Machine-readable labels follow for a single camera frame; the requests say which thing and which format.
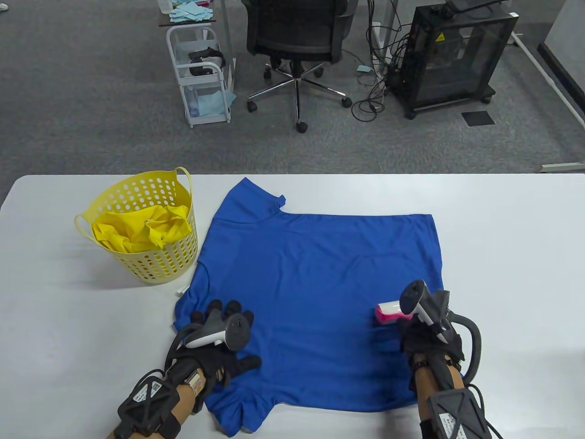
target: white wall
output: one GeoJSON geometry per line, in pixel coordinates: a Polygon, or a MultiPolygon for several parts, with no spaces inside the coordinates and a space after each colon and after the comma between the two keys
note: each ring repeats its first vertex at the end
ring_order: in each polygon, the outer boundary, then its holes
{"type": "Polygon", "coordinates": [[[567,0],[545,43],[585,90],[585,0],[567,0]]]}

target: black office chair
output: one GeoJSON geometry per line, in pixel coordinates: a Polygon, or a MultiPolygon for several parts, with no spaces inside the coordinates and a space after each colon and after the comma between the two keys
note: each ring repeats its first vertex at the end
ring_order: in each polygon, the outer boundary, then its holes
{"type": "Polygon", "coordinates": [[[345,108],[352,101],[345,93],[307,79],[309,73],[317,78],[323,75],[323,63],[336,63],[341,59],[343,39],[349,34],[357,0],[242,0],[248,13],[247,49],[252,54],[270,56],[264,78],[272,71],[287,77],[283,82],[248,96],[251,113],[258,107],[253,99],[287,84],[294,83],[297,92],[297,131],[307,131],[301,120],[299,88],[301,83],[333,93],[342,98],[345,108]],[[282,60],[290,61],[290,71],[282,60]],[[318,62],[304,70],[303,61],[318,62]]]}

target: sticker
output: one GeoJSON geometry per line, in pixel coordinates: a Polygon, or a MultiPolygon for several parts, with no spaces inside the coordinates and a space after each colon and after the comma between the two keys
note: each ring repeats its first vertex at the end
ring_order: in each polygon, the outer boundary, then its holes
{"type": "MultiPolygon", "coordinates": [[[[441,423],[443,424],[443,429],[447,437],[451,437],[453,435],[453,429],[455,427],[455,418],[451,416],[449,413],[441,413],[439,415],[441,418],[441,423]]],[[[459,431],[457,432],[456,439],[467,439],[465,432],[463,431],[463,427],[459,426],[459,431]]]]}
{"type": "MultiPolygon", "coordinates": [[[[152,383],[152,388],[150,389],[150,397],[152,398],[154,395],[156,395],[156,392],[158,392],[161,387],[163,387],[163,385],[161,383],[157,383],[156,381],[154,381],[152,383]]],[[[136,402],[145,401],[147,388],[148,388],[148,384],[145,384],[144,387],[142,387],[138,391],[138,393],[134,395],[134,398],[132,398],[132,400],[134,400],[136,402]]]]}
{"type": "Polygon", "coordinates": [[[195,395],[199,395],[205,387],[205,381],[201,379],[199,372],[197,371],[193,372],[185,382],[191,386],[195,395]]]}

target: gray carpet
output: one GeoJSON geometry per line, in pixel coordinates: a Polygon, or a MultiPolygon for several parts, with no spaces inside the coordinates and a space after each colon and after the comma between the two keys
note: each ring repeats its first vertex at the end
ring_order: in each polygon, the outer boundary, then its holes
{"type": "MultiPolygon", "coordinates": [[[[514,0],[529,39],[561,2],[514,0]]],[[[18,177],[35,173],[137,173],[183,165],[193,173],[533,172],[542,163],[585,157],[585,133],[520,49],[508,47],[479,103],[404,119],[391,96],[374,122],[304,90],[309,131],[296,133],[293,89],[258,100],[261,56],[246,52],[245,9],[230,0],[238,57],[231,124],[190,129],[183,117],[154,0],[18,0],[0,13],[0,202],[18,177]],[[487,109],[495,125],[470,128],[461,112],[487,109]]],[[[360,7],[344,47],[367,58],[360,7]]],[[[321,81],[356,101],[347,54],[321,81]]]]}

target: chair base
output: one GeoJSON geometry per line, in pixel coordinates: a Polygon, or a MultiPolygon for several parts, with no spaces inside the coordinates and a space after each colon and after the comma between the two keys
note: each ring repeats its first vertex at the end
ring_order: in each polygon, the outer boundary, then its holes
{"type": "Polygon", "coordinates": [[[353,105],[352,100],[350,98],[348,98],[345,93],[334,90],[333,88],[326,87],[320,83],[316,83],[316,82],[311,81],[310,79],[306,78],[306,76],[309,73],[313,73],[316,77],[320,78],[323,75],[323,63],[317,64],[316,66],[313,66],[308,70],[303,70],[300,62],[291,61],[290,67],[291,67],[292,73],[285,71],[280,66],[280,63],[271,62],[271,64],[266,64],[266,69],[264,71],[264,78],[265,79],[270,79],[273,71],[287,77],[287,79],[281,83],[278,83],[278,84],[273,85],[271,87],[265,88],[264,90],[261,90],[258,93],[254,93],[254,94],[249,95],[248,101],[247,101],[247,108],[248,108],[248,111],[250,113],[254,112],[258,109],[258,106],[253,101],[254,99],[256,99],[257,97],[266,95],[266,94],[270,93],[271,91],[274,91],[280,87],[283,87],[283,86],[289,85],[289,84],[294,84],[296,95],[297,95],[297,131],[299,133],[305,133],[307,131],[307,128],[308,128],[308,125],[305,122],[303,122],[301,119],[300,88],[301,88],[302,83],[312,85],[313,87],[316,87],[322,91],[326,91],[328,93],[331,93],[331,94],[334,94],[338,97],[341,97],[341,99],[342,99],[341,103],[342,103],[344,108],[350,108],[353,105]]]}

